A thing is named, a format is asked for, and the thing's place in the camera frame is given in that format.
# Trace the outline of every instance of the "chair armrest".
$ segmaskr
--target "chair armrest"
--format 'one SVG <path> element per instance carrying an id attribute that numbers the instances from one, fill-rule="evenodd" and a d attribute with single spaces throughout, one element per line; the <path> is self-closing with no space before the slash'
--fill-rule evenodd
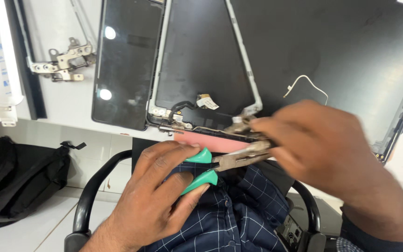
<path id="1" fill-rule="evenodd" d="M 306 204 L 307 215 L 309 218 L 309 228 L 307 231 L 311 234 L 319 233 L 321 230 L 321 217 L 315 198 L 312 196 L 310 191 L 298 181 L 293 183 L 292 188 L 299 193 Z"/>
<path id="2" fill-rule="evenodd" d="M 79 203 L 77 204 L 76 214 L 74 215 L 73 233 L 68 235 L 64 240 L 65 252 L 78 252 L 90 239 L 90 215 L 97 191 L 110 172 L 115 169 L 116 165 L 122 160 L 131 157 L 131 150 L 117 153 L 88 181 L 80 195 Z"/>

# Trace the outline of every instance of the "pink foam pad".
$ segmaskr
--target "pink foam pad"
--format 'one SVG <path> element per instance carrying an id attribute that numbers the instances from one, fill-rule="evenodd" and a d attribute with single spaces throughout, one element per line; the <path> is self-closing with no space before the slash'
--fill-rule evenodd
<path id="1" fill-rule="evenodd" d="M 208 147 L 210 152 L 230 153 L 246 148 L 249 143 L 235 140 L 224 139 L 209 135 L 202 135 L 193 132 L 184 132 L 184 134 L 174 134 L 175 141 L 184 141 L 188 144 L 199 143 L 202 148 Z"/>

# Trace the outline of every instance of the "green plier handle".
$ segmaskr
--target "green plier handle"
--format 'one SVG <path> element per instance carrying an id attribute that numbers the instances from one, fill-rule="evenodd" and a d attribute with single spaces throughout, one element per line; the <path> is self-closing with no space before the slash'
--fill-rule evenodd
<path id="1" fill-rule="evenodd" d="M 201 152 L 199 152 L 197 155 L 187 158 L 185 162 L 192 162 L 192 163 L 199 163 L 199 164 L 209 164 L 212 162 L 212 154 L 208 150 L 208 148 L 204 148 Z M 217 173 L 215 172 L 214 169 L 209 169 L 205 171 L 204 173 L 200 174 L 198 177 L 196 177 L 190 185 L 182 192 L 181 195 L 184 195 L 195 188 L 205 184 L 205 183 L 211 183 L 213 185 L 217 185 L 217 180 L 219 177 L 217 176 Z"/>

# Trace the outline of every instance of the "black bag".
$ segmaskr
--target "black bag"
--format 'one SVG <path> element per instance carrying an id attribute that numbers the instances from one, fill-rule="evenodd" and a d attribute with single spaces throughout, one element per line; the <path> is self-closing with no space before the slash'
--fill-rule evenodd
<path id="1" fill-rule="evenodd" d="M 15 144 L 0 138 L 0 227 L 26 218 L 66 186 L 70 164 L 67 142 L 57 149 Z"/>

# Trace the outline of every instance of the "finger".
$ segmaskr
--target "finger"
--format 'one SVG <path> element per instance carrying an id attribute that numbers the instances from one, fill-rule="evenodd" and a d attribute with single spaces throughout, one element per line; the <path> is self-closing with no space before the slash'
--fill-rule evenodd
<path id="1" fill-rule="evenodd" d="M 172 174 L 154 192 L 154 197 L 164 205 L 173 204 L 186 187 L 192 182 L 194 176 L 190 172 L 177 172 Z"/>
<path id="2" fill-rule="evenodd" d="M 252 121 L 251 127 L 255 131 L 264 133 L 279 146 L 285 147 L 297 156 L 302 156 L 307 152 L 316 152 L 317 139 L 314 139 L 310 132 L 303 131 L 296 125 L 279 122 L 273 117 L 264 117 Z"/>
<path id="3" fill-rule="evenodd" d="M 154 186 L 154 190 L 161 184 L 167 175 L 186 158 L 192 157 L 200 151 L 200 145 L 182 144 L 171 149 L 157 158 L 146 171 L 142 180 L 146 185 Z"/>
<path id="4" fill-rule="evenodd" d="M 181 143 L 177 141 L 164 141 L 143 150 L 136 163 L 132 178 L 140 179 L 144 173 L 146 173 L 148 168 L 155 163 L 157 158 L 180 145 Z"/>
<path id="5" fill-rule="evenodd" d="M 290 177 L 300 181 L 304 180 L 307 169 L 292 153 L 284 147 L 272 148 L 269 152 Z"/>
<path id="6" fill-rule="evenodd" d="M 203 184 L 181 197 L 167 221 L 166 236 L 173 235 L 182 228 L 193 209 L 197 206 L 198 200 L 208 190 L 209 186 L 209 184 Z"/>
<path id="7" fill-rule="evenodd" d="M 303 100 L 278 110 L 274 113 L 273 118 L 298 125 L 317 134 L 330 128 L 333 122 L 331 122 L 329 114 L 332 111 L 333 108 L 322 106 L 315 101 Z"/>

